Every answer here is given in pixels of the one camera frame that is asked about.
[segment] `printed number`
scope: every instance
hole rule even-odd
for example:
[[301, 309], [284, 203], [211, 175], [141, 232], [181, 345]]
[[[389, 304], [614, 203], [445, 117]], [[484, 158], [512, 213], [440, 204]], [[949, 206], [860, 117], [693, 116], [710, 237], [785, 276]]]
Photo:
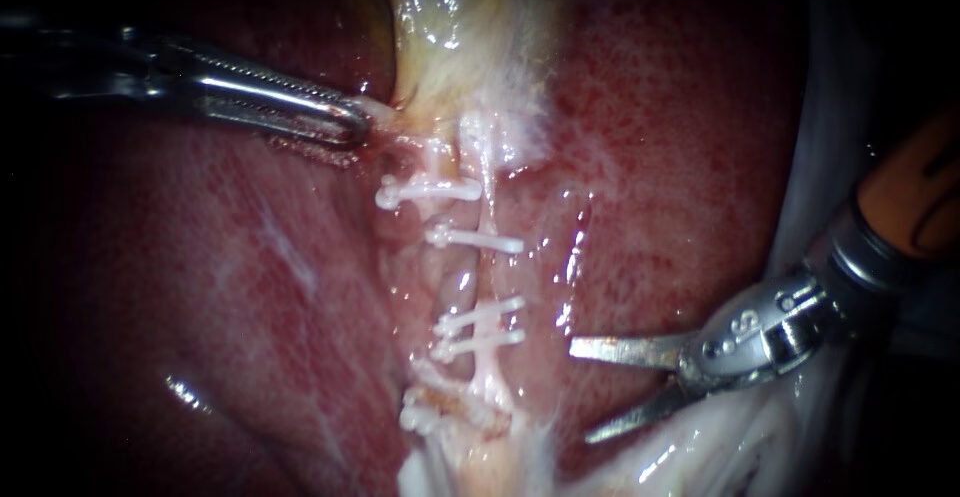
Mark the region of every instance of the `printed number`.
[[743, 310], [740, 317], [730, 323], [730, 331], [737, 342], [760, 331], [760, 315], [755, 310]]

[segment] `scissor blade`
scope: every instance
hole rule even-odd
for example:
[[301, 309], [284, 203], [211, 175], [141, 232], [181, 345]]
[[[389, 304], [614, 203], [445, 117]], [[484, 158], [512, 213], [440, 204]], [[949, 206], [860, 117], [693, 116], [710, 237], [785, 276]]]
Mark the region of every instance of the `scissor blade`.
[[615, 439], [653, 424], [696, 400], [697, 398], [684, 393], [676, 383], [671, 383], [646, 403], [591, 429], [586, 433], [584, 440], [588, 444], [597, 444]]
[[574, 358], [673, 371], [680, 349], [691, 337], [692, 333], [649, 338], [575, 337], [569, 352]]

